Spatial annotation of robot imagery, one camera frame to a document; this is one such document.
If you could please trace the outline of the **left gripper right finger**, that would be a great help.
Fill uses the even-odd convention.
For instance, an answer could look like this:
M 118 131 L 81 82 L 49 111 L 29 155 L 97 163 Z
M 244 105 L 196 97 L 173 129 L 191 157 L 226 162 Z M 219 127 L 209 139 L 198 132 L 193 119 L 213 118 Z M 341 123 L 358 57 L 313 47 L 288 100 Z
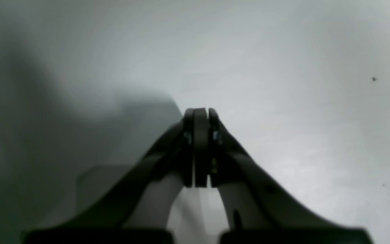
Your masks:
M 194 110 L 194 184 L 221 196 L 232 230 L 327 230 L 366 234 L 334 224 L 292 197 L 258 166 L 210 108 Z

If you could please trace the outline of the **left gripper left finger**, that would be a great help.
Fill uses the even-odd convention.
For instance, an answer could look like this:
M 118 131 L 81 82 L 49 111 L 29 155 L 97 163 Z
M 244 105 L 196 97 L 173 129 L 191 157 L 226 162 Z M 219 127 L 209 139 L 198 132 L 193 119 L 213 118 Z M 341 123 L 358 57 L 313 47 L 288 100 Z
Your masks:
M 168 129 L 135 166 L 97 166 L 77 178 L 74 218 L 31 234 L 168 234 L 169 213 L 192 185 L 195 109 Z

